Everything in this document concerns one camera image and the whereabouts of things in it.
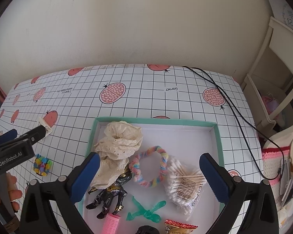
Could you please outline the person's left hand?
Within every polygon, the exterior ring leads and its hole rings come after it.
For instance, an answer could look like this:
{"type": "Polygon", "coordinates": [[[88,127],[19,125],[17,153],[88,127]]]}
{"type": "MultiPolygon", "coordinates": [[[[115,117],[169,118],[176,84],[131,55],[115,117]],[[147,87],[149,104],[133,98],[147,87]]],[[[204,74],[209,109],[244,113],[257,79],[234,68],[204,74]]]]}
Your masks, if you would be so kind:
{"type": "Polygon", "coordinates": [[[17,177],[7,172],[6,180],[7,180],[7,188],[4,189],[3,194],[0,194],[0,202],[2,198],[4,199],[9,198],[10,204],[14,212],[17,212],[20,209],[20,205],[17,202],[17,200],[22,197],[22,191],[17,188],[17,185],[16,185],[17,177]]]}

